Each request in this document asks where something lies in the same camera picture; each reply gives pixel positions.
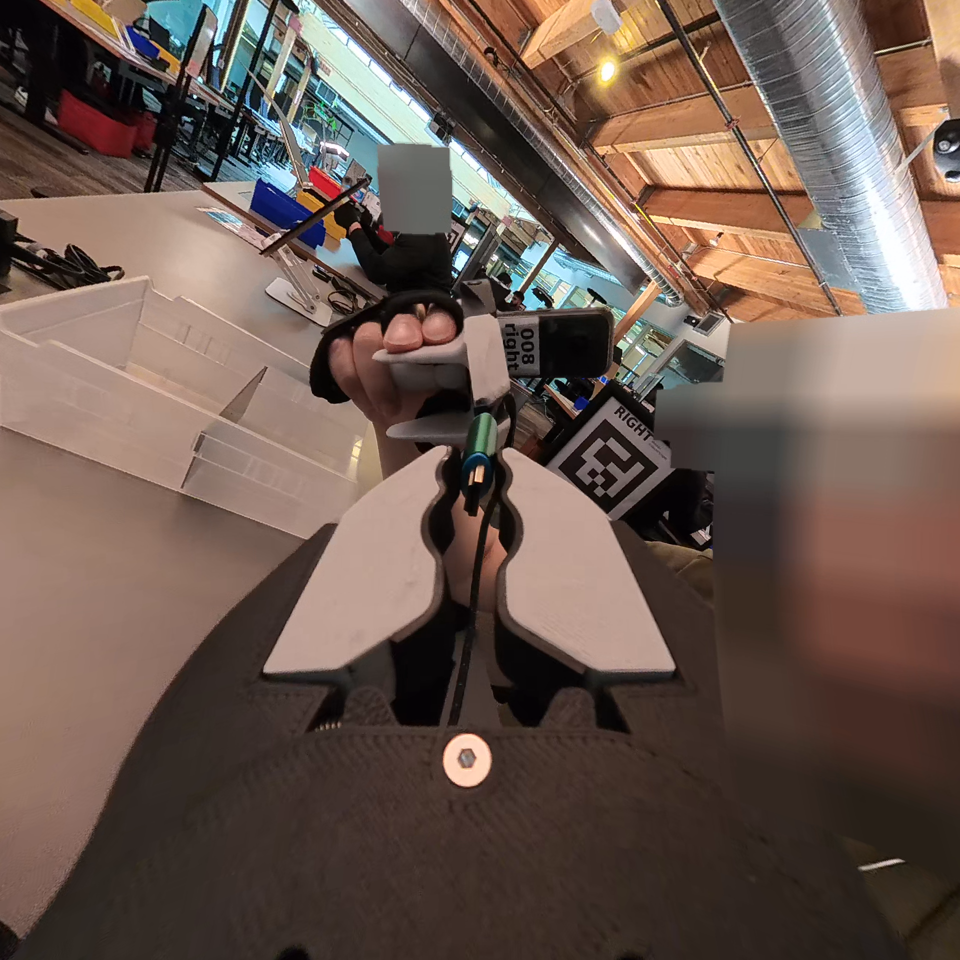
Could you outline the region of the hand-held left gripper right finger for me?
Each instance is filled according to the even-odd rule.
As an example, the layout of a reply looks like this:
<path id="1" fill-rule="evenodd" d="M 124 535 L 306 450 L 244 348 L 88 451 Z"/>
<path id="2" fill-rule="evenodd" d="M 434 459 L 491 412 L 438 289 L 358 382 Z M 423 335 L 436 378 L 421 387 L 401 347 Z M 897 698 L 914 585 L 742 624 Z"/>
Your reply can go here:
<path id="1" fill-rule="evenodd" d="M 513 449 L 504 480 L 496 614 L 578 674 L 674 674 L 675 660 L 606 514 Z"/>

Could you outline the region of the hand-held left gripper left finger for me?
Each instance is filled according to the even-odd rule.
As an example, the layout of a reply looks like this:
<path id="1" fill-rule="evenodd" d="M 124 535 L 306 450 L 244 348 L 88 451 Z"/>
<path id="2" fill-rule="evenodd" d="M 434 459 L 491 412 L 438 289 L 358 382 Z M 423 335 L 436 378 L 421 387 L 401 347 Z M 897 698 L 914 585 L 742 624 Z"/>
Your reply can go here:
<path id="1" fill-rule="evenodd" d="M 445 501 L 450 448 L 435 447 L 343 515 L 264 664 L 266 673 L 338 673 L 400 642 L 439 610 L 442 550 L 430 531 Z"/>

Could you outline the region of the person's right forearm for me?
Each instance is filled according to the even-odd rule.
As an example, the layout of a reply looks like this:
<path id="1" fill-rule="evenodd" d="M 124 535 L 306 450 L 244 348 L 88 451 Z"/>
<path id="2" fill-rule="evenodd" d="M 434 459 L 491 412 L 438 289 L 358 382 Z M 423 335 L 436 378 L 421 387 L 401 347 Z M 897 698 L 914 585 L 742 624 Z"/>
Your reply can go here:
<path id="1" fill-rule="evenodd" d="M 371 428 L 376 438 L 382 479 L 387 479 L 404 469 L 421 456 L 412 441 L 388 437 L 385 425 L 374 423 Z M 454 538 L 443 553 L 443 567 L 452 599 L 462 606 L 470 606 L 482 517 L 480 512 L 476 515 L 468 514 L 464 497 L 460 494 L 456 506 L 451 510 L 451 519 Z M 498 571 L 506 556 L 507 553 L 499 541 L 498 532 L 493 527 L 489 527 L 482 548 L 477 600 L 477 609 L 480 612 L 491 614 L 495 611 Z"/>

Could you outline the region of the person's right hand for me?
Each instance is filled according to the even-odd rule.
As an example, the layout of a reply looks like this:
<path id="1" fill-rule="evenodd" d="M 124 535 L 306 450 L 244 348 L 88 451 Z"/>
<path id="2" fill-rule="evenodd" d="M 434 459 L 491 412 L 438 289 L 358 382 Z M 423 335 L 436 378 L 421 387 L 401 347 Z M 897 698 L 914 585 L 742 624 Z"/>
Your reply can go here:
<path id="1" fill-rule="evenodd" d="M 379 320 L 360 324 L 351 337 L 330 345 L 330 371 L 348 399 L 368 418 L 378 440 L 389 427 L 408 422 L 435 394 L 429 390 L 406 390 L 394 381 L 387 364 L 376 355 L 413 353 L 426 346 L 451 342 L 457 327 L 451 314 L 436 304 L 417 304 L 411 312 L 395 314 L 386 328 Z"/>

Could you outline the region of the person's olive clothing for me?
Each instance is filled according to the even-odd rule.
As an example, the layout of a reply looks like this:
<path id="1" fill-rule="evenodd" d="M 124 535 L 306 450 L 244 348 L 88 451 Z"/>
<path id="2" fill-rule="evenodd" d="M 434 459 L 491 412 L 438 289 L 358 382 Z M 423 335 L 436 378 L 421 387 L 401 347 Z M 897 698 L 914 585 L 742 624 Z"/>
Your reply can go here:
<path id="1" fill-rule="evenodd" d="M 697 550 L 661 541 L 645 545 L 668 570 L 686 583 L 708 605 L 714 606 L 714 549 Z"/>

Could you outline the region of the framed marker sign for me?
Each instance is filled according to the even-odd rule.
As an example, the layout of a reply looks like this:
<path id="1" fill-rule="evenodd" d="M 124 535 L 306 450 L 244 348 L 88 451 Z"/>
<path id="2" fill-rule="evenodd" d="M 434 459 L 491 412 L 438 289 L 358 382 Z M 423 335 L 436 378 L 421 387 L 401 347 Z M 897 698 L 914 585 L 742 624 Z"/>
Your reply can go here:
<path id="1" fill-rule="evenodd" d="M 610 520 L 621 520 L 673 473 L 669 447 L 655 438 L 652 422 L 631 390 L 609 382 L 543 454 L 541 464 Z"/>

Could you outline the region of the yellow storage bin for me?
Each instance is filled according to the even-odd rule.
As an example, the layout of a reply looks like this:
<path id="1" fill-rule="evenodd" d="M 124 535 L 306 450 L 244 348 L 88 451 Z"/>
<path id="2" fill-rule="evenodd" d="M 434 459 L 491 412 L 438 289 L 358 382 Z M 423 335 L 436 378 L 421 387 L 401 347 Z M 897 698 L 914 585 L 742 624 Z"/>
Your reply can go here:
<path id="1" fill-rule="evenodd" d="M 318 197 L 306 190 L 300 190 L 296 194 L 295 200 L 306 210 L 315 212 L 328 200 L 328 198 L 323 196 Z M 336 222 L 334 218 L 334 212 L 328 212 L 325 215 L 323 219 L 323 225 L 326 233 L 326 239 L 337 242 L 347 239 L 347 232 L 342 226 L 340 226 L 338 222 Z"/>

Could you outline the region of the tilted board on clear stand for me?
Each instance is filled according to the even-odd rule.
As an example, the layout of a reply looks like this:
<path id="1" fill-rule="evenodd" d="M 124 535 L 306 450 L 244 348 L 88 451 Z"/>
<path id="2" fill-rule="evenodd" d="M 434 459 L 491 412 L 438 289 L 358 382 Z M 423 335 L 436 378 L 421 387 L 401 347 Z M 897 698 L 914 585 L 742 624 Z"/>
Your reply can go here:
<path id="1" fill-rule="evenodd" d="M 341 282 L 340 287 L 329 280 L 327 286 L 330 290 L 324 292 L 316 283 L 317 277 L 313 271 L 301 265 L 293 244 L 320 224 L 329 213 L 341 209 L 357 192 L 366 189 L 370 182 L 371 177 L 364 175 L 335 198 L 324 202 L 306 219 L 266 238 L 259 249 L 260 257 L 272 260 L 281 272 L 281 277 L 267 287 L 268 296 L 321 328 L 330 324 L 334 313 L 349 316 L 360 306 L 366 306 L 369 295 L 349 289 L 346 280 Z"/>

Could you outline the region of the clear plastic organizer box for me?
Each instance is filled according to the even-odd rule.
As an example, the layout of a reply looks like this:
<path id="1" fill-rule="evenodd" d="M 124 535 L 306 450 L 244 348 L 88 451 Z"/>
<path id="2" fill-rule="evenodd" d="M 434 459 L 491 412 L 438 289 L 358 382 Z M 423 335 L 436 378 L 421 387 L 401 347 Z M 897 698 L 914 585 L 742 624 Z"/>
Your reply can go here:
<path id="1" fill-rule="evenodd" d="M 148 277 L 5 304 L 1 348 L 13 432 L 301 538 L 361 496 L 363 414 Z"/>

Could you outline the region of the blue storage bin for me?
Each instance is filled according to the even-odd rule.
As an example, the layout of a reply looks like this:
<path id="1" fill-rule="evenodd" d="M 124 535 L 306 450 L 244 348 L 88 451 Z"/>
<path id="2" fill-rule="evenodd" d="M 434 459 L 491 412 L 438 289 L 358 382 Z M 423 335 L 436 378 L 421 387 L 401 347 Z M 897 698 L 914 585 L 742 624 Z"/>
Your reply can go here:
<path id="1" fill-rule="evenodd" d="M 313 213 L 313 210 L 261 177 L 254 184 L 249 209 L 252 213 L 285 231 L 305 221 Z M 327 239 L 325 222 L 315 223 L 311 229 L 306 230 L 297 239 L 312 249 L 324 246 Z"/>

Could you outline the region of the silver ventilation ducts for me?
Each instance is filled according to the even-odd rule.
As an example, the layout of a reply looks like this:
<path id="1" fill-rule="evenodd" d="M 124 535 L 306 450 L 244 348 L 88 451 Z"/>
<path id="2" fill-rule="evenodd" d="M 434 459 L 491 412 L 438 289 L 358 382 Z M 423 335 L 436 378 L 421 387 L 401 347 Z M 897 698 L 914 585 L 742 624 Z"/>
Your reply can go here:
<path id="1" fill-rule="evenodd" d="M 947 308 L 858 2 L 715 7 L 867 312 Z"/>

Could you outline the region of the black ceiling duct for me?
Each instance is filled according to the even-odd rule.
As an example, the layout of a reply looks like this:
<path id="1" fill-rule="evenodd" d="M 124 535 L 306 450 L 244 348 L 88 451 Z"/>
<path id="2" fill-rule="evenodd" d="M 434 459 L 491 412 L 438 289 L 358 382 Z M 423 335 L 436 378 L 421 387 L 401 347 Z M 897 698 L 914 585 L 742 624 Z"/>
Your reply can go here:
<path id="1" fill-rule="evenodd" d="M 554 126 L 478 52 L 440 2 L 352 1 L 344 5 L 392 60 L 450 116 L 455 138 L 476 145 L 494 178 L 571 254 L 594 260 L 631 294 L 657 283 L 668 306 L 686 299 L 601 198 L 561 146 Z"/>

